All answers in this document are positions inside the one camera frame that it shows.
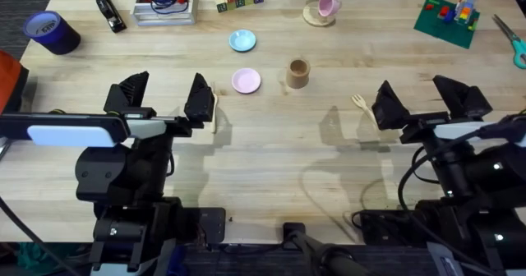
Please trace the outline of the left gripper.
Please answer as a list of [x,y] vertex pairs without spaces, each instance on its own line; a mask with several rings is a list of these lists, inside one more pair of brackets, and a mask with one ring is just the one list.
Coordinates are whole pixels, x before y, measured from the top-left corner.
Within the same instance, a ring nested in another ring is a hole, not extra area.
[[[143,71],[112,84],[104,111],[140,108],[149,76],[148,71]],[[164,201],[168,166],[173,162],[173,139],[190,137],[194,128],[212,122],[214,105],[212,89],[204,76],[196,73],[184,107],[186,116],[170,120],[166,132],[135,140],[132,147],[90,147],[81,153],[75,167],[76,198],[98,205],[150,205]]]

